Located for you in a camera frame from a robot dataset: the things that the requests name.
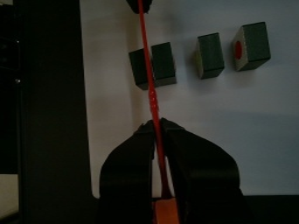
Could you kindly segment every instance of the black clamp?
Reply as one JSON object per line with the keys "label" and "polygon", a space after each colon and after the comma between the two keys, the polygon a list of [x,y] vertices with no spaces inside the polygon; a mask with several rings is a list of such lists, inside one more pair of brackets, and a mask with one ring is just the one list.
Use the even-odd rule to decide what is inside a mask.
{"label": "black clamp", "polygon": [[[252,223],[231,155],[175,122],[161,119],[181,224]],[[109,154],[100,172],[99,223],[152,223],[152,122]]]}

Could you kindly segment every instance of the green block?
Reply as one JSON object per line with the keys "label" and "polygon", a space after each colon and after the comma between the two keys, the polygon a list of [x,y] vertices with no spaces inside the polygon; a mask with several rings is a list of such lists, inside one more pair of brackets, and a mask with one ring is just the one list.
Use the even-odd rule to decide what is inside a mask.
{"label": "green block", "polygon": [[256,69],[271,59],[266,22],[240,27],[232,49],[237,71]]}
{"label": "green block", "polygon": [[153,78],[156,86],[165,86],[176,83],[175,64],[171,43],[152,46],[153,56]]}
{"label": "green block", "polygon": [[220,75],[224,69],[224,60],[217,33],[197,37],[195,59],[201,79],[215,78]]}
{"label": "green block", "polygon": [[144,49],[128,53],[131,67],[135,76],[135,84],[143,89],[148,89],[147,72],[145,72],[145,55]]}

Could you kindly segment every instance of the red rope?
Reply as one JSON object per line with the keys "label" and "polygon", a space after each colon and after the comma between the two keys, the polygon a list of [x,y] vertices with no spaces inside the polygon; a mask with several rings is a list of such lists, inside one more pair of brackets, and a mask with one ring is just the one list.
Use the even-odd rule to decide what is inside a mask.
{"label": "red rope", "polygon": [[156,98],[156,92],[155,92],[153,71],[152,71],[152,65],[151,65],[151,60],[149,60],[149,52],[148,52],[148,47],[147,47],[145,18],[144,18],[143,0],[137,0],[137,6],[139,6],[139,17],[140,17],[143,42],[144,42],[144,63],[145,63],[145,72],[147,72],[147,81],[148,81],[148,100],[149,100],[149,107],[151,107],[152,118],[153,118],[156,152],[157,152],[157,161],[159,161],[161,183],[163,183],[161,198],[163,199],[169,199],[172,197],[172,195],[171,195],[168,178],[167,178],[167,171],[165,171],[163,133],[161,133],[161,127],[160,127],[159,112],[157,112],[159,111],[159,105],[157,105],[157,98]]}

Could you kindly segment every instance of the white wall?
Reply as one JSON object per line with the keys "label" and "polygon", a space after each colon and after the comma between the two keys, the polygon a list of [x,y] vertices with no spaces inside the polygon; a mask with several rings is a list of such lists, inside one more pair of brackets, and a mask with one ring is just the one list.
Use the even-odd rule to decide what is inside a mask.
{"label": "white wall", "polygon": [[[133,83],[128,52],[143,48],[127,1],[81,0],[93,195],[108,153],[151,119],[147,92]],[[208,138],[236,159],[241,190],[299,193],[299,1],[153,0],[145,15],[149,46],[172,43],[177,84],[157,88],[160,116]],[[241,25],[266,22],[272,59],[235,72],[231,40]],[[225,69],[197,78],[196,37],[219,32]],[[159,178],[153,174],[153,196]]]}

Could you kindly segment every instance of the orange tag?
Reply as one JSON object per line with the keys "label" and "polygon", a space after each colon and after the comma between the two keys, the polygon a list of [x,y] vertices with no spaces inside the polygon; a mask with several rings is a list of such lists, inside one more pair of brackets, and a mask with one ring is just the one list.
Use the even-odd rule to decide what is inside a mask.
{"label": "orange tag", "polygon": [[156,224],[180,224],[175,198],[155,202],[155,220]]}

